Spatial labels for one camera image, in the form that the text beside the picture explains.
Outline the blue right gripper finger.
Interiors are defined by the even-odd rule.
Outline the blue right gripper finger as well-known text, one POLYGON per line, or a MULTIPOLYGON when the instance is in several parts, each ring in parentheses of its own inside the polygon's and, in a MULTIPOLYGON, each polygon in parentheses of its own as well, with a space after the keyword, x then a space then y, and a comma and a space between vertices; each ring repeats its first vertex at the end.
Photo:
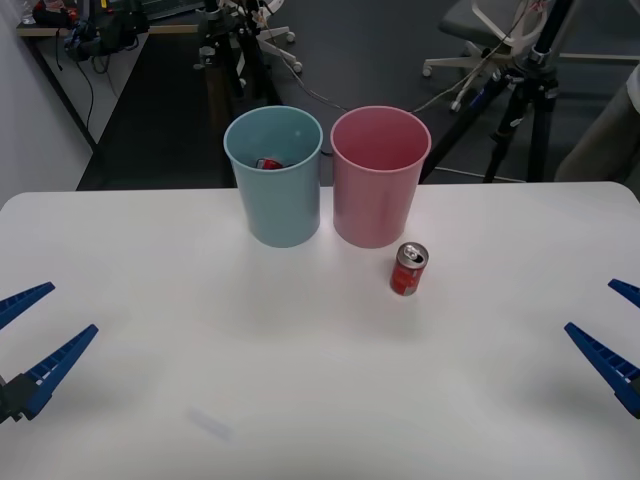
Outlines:
POLYGON ((627 282, 623 282, 618 279, 612 279, 608 283, 608 286, 615 292, 619 293, 621 296, 623 296, 625 299, 627 299, 636 307, 640 307, 640 288, 639 287, 629 284, 627 282))
POLYGON ((574 323, 565 332, 613 390, 614 396, 636 419, 639 418, 639 368, 588 335, 574 323))

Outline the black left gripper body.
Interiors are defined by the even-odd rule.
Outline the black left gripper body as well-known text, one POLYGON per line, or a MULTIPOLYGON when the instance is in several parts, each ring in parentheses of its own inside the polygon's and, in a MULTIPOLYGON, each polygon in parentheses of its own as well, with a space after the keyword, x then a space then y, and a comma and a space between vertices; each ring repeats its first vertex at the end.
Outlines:
POLYGON ((1 419, 4 423, 9 418, 19 421, 23 409, 23 377, 18 375, 10 381, 1 379, 1 419))

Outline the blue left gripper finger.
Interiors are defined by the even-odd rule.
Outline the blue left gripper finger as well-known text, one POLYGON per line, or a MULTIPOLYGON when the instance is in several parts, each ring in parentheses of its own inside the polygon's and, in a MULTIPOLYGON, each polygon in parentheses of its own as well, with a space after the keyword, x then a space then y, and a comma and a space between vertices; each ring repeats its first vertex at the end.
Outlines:
POLYGON ((34 419, 51 399, 54 390, 66 377, 99 332, 90 324, 51 355, 31 369, 19 375, 26 388, 23 400, 19 401, 19 412, 28 420, 34 419))
POLYGON ((0 329, 5 328, 54 289, 53 283, 46 282, 1 300, 0 329))

